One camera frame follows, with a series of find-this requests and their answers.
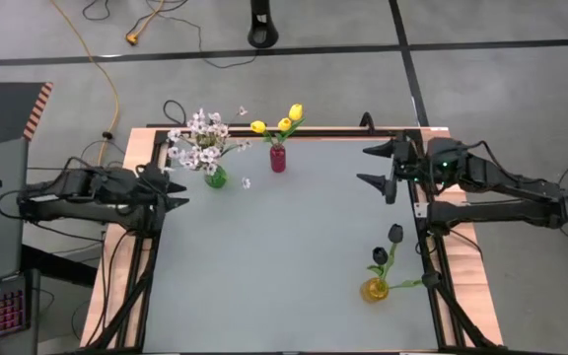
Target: desk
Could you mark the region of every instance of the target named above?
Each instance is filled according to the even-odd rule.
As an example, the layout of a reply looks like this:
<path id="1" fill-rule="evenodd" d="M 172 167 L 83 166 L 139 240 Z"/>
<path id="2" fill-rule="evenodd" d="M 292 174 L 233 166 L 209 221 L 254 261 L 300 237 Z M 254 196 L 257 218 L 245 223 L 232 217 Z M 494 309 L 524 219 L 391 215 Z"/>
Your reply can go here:
<path id="1" fill-rule="evenodd" d="M 385 131 L 396 132 L 402 129 L 412 130 L 412 128 L 377 127 L 376 134 L 368 136 L 366 135 L 368 128 L 365 127 L 304 127 L 298 130 L 300 137 L 292 139 L 355 139 L 386 141 L 388 137 L 384 133 Z M 151 159 L 157 160 L 160 166 L 164 166 L 166 164 L 164 140 L 165 132 L 167 130 L 168 128 L 133 129 L 128 142 L 126 156 L 124 158 L 124 167 L 127 169 L 134 169 L 138 164 L 151 162 Z M 450 136 L 447 128 L 422 128 L 418 129 L 418 131 L 418 134 L 421 135 L 425 142 L 433 137 Z M 231 132 L 232 135 L 248 135 L 246 128 L 231 128 Z M 329 133 L 331 137 L 325 137 L 324 135 L 326 133 Z M 461 202 L 465 201 L 465 194 L 458 188 L 450 188 L 438 199 Z M 457 227 L 457 230 L 476 242 L 476 235 L 471 224 L 462 224 Z M 120 227 L 114 225 L 108 227 L 104 250 L 104 263 L 107 273 L 106 276 L 104 276 L 102 268 L 98 268 L 98 276 L 89 307 L 81 346 L 87 344 L 102 315 L 104 302 L 103 277 L 105 277 L 106 280 L 109 277 L 108 260 L 115 250 L 117 242 L 122 234 L 123 230 Z M 131 278 L 129 283 L 129 274 L 132 273 L 134 275 L 135 272 L 137 272 L 137 275 L 139 276 L 141 272 L 143 272 L 144 265 L 149 256 L 149 252 L 146 250 L 150 247 L 150 241 L 144 241 L 141 246 L 137 246 L 134 238 L 126 237 L 119 246 L 119 249 L 116 251 L 113 268 L 110 271 L 111 284 L 106 311 L 107 322 L 112 319 L 119 307 L 122 305 L 127 287 L 133 282 L 134 278 Z M 486 337 L 496 343 L 501 343 L 501 334 L 496 315 L 494 313 L 494 306 L 492 304 L 485 270 L 479 257 L 479 253 L 470 245 L 467 245 L 465 242 L 452 236 L 444 238 L 444 247 L 446 249 L 450 274 L 458 301 L 474 323 L 483 331 Z M 439 268 L 440 264 L 437 261 L 439 260 L 439 256 L 436 252 L 434 252 L 432 257 L 434 259 L 434 263 Z M 133 267 L 133 261 L 136 261 L 136 264 L 138 265 L 137 270 Z M 146 298 L 146 295 L 139 298 L 131 311 L 127 326 L 123 329 L 121 335 L 119 333 L 113 339 L 110 347 L 113 347 L 116 341 L 119 341 L 119 347 L 141 345 L 143 341 L 143 326 L 141 325 L 145 323 L 145 321 L 141 319 L 141 310 L 142 304 L 147 302 Z M 453 334 L 451 317 L 441 299 L 438 304 L 440 305 L 441 329 L 444 333 L 445 342 L 447 345 L 453 345 L 455 344 L 455 337 Z"/>

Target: black stand base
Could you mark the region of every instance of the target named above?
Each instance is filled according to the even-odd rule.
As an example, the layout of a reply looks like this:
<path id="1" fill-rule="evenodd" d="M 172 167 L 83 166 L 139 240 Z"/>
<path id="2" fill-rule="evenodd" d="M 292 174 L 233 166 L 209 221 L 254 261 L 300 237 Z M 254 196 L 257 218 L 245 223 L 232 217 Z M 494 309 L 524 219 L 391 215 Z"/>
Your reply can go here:
<path id="1" fill-rule="evenodd" d="M 43 250 L 23 245 L 21 249 L 21 271 L 38 269 L 41 276 L 69 281 L 76 285 L 94 287 L 95 267 L 56 256 Z"/>
<path id="2" fill-rule="evenodd" d="M 279 33 L 271 20 L 269 0 L 251 0 L 251 29 L 248 31 L 248 43 L 255 48 L 268 48 L 273 46 L 277 39 Z"/>

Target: orange and black striped tape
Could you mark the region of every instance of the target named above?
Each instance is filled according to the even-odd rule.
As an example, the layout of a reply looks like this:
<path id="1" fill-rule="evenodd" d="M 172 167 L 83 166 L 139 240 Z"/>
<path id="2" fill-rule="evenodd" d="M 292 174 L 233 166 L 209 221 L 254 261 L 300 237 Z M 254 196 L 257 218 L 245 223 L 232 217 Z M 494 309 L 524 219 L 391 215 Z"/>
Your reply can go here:
<path id="1" fill-rule="evenodd" d="M 35 106 L 30 113 L 30 119 L 28 119 L 28 123 L 26 123 L 26 129 L 24 129 L 24 137 L 29 141 L 32 140 L 32 137 L 35 136 L 36 127 L 38 126 L 38 122 L 40 121 L 40 116 L 43 114 L 43 110 L 45 109 L 45 105 L 47 105 L 47 100 L 49 99 L 49 95 L 51 94 L 51 88 L 54 85 L 52 83 L 45 83 L 43 87 L 40 88 L 40 93 L 38 93 L 38 99 L 36 99 Z"/>

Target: white flower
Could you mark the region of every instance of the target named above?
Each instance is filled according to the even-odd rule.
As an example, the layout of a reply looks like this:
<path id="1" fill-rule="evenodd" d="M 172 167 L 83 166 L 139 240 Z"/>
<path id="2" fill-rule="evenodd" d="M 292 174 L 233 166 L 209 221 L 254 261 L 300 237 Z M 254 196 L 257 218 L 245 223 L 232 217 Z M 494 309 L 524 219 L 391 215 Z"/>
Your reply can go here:
<path id="1" fill-rule="evenodd" d="M 185 162 L 182 162 L 181 165 L 186 169 L 190 169 L 190 170 L 196 169 L 196 163 L 194 163 L 193 161 L 185 161 Z"/>
<path id="2" fill-rule="evenodd" d="M 181 130 L 178 128 L 171 129 L 170 132 L 168 132 L 168 139 L 173 142 L 178 142 L 179 139 L 181 139 Z"/>
<path id="3" fill-rule="evenodd" d="M 205 123 L 205 121 L 203 121 L 201 119 L 194 119 L 194 120 L 190 121 L 189 123 L 191 123 L 189 125 L 189 129 L 192 131 L 192 133 L 196 133 L 196 134 L 207 133 L 207 123 Z"/>
<path id="4" fill-rule="evenodd" d="M 239 152 L 243 152 L 246 148 L 251 148 L 251 142 L 249 142 L 248 140 L 242 142 L 242 141 L 237 141 L 236 144 L 238 144 L 238 151 Z"/>
<path id="5" fill-rule="evenodd" d="M 227 124 L 214 124 L 216 127 L 215 134 L 219 137 L 225 138 L 229 135 L 229 128 L 227 128 Z"/>
<path id="6" fill-rule="evenodd" d="M 243 177 L 243 188 L 249 189 L 251 187 L 251 180 L 248 177 Z"/>
<path id="7" fill-rule="evenodd" d="M 214 174 L 216 174 L 216 171 L 218 170 L 218 165 L 216 164 L 208 164 L 207 167 L 205 167 L 205 173 L 208 174 L 209 176 L 213 176 Z"/>
<path id="8" fill-rule="evenodd" d="M 220 123 L 222 120 L 221 114 L 218 112 L 207 113 L 207 115 L 209 116 L 209 119 L 211 119 L 214 123 Z"/>
<path id="9" fill-rule="evenodd" d="M 206 152 L 212 158 L 218 158 L 221 156 L 221 150 L 218 149 L 218 147 L 209 147 L 205 149 L 203 152 Z"/>
<path id="10" fill-rule="evenodd" d="M 168 148 L 168 156 L 170 159 L 176 159 L 179 157 L 180 152 L 178 151 L 178 147 L 170 147 Z"/>
<path id="11" fill-rule="evenodd" d="M 207 152 L 201 152 L 201 154 L 198 155 L 198 160 L 203 163 L 209 164 L 214 162 L 214 157 L 210 156 Z"/>

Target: floor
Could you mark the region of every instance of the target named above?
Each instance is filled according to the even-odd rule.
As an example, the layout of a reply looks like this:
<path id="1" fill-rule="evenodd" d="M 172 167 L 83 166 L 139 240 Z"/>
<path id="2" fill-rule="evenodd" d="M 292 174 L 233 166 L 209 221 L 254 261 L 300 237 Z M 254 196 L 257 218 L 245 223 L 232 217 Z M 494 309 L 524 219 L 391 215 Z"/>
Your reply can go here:
<path id="1" fill-rule="evenodd" d="M 144 0 L 109 1 L 110 17 L 97 22 L 81 14 L 89 2 L 57 0 L 92 52 L 107 61 L 121 103 L 115 143 L 122 148 L 132 127 L 168 122 L 162 113 L 168 99 L 188 112 L 207 107 L 224 116 L 243 105 L 250 114 L 237 122 L 271 124 L 290 103 L 302 102 L 312 125 L 354 125 L 368 111 L 378 125 L 428 122 L 450 127 L 466 142 L 486 140 L 508 170 L 530 177 L 558 180 L 568 167 L 568 1 L 274 0 L 275 48 L 296 49 L 265 51 L 251 64 L 224 70 L 200 59 L 196 29 L 176 21 L 155 19 L 137 46 L 126 43 L 125 32 L 150 11 Z M 102 16 L 103 3 L 88 15 Z M 251 59 L 249 0 L 189 1 L 168 14 L 201 26 L 202 48 L 210 55 L 239 50 L 240 57 L 213 61 Z M 326 46 L 331 49 L 317 49 Z M 28 58 L 38 60 L 9 60 Z M 54 83 L 31 145 L 31 166 L 61 166 L 109 125 L 112 93 L 84 60 L 49 2 L 0 0 L 0 82 Z M 97 154 L 92 147 L 85 159 Z M 119 160 L 109 148 L 106 161 Z M 50 177 L 29 172 L 30 181 Z M 71 221 L 56 227 L 95 238 L 102 231 Z M 568 239 L 522 223 L 482 224 L 477 235 L 505 344 L 568 353 Z M 78 242 L 25 232 L 25 243 L 47 251 L 85 245 Z M 90 249 L 69 257 L 97 255 Z M 43 318 L 39 353 L 74 349 L 71 318 L 80 305 L 74 317 L 80 332 L 90 290 L 49 279 L 42 287 L 56 302 Z"/>

